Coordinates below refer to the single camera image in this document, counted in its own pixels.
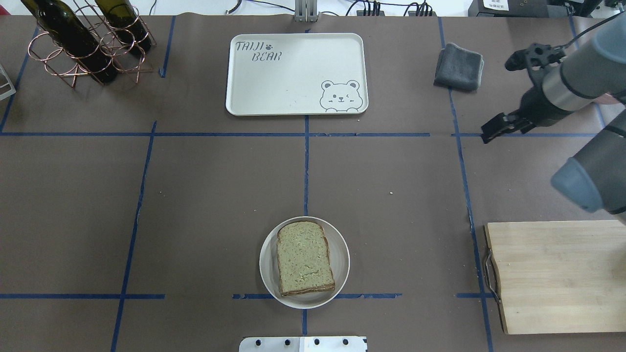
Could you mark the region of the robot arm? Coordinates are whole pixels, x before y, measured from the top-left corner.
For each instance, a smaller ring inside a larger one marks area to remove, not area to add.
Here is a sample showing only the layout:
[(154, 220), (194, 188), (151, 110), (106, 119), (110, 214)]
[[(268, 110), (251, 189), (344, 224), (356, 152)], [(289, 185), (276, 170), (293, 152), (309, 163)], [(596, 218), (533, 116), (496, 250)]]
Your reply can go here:
[(579, 138), (551, 185), (588, 213), (625, 221), (625, 14), (589, 23), (563, 44), (530, 43), (505, 62), (526, 71), (530, 88), (518, 107), (481, 127), (501, 136)]

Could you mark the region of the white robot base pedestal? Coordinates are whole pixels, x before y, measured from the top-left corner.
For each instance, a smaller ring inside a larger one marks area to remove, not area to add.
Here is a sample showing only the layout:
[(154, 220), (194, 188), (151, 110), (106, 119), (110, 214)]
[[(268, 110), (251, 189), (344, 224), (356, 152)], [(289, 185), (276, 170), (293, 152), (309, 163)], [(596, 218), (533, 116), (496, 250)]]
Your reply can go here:
[(242, 339), (240, 352), (367, 352), (363, 336), (282, 336)]

